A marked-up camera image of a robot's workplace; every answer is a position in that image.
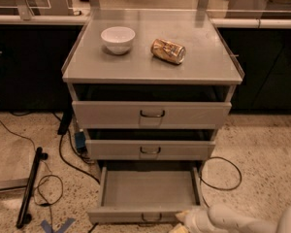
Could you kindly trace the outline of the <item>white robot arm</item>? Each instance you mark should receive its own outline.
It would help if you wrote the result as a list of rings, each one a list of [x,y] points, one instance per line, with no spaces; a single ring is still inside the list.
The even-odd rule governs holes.
[[[179,223],[168,233],[291,233],[291,206],[278,223],[243,216],[225,204],[197,207],[176,214]]]

